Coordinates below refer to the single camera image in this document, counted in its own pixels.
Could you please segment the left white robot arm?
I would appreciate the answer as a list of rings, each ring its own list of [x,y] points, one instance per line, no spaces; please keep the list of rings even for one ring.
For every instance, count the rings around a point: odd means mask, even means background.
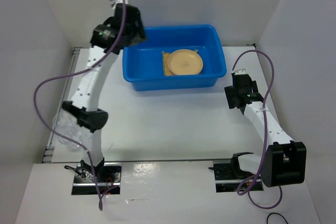
[[[107,75],[122,49],[146,41],[146,34],[137,7],[117,4],[114,15],[98,25],[91,37],[91,46],[103,49],[107,55],[102,62],[89,56],[87,68],[77,90],[62,109],[76,118],[82,144],[85,146],[80,161],[81,169],[93,182],[104,177],[104,157],[101,149],[102,128],[108,120],[108,113],[98,108],[100,94]]]

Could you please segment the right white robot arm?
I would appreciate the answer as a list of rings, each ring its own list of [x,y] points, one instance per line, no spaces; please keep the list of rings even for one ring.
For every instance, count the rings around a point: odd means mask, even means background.
[[[225,88],[230,109],[240,110],[264,142],[260,156],[251,152],[236,153],[230,160],[235,178],[258,174],[267,187],[301,184],[305,179],[307,149],[280,126],[269,111],[256,81],[244,69],[232,72],[233,84]]]

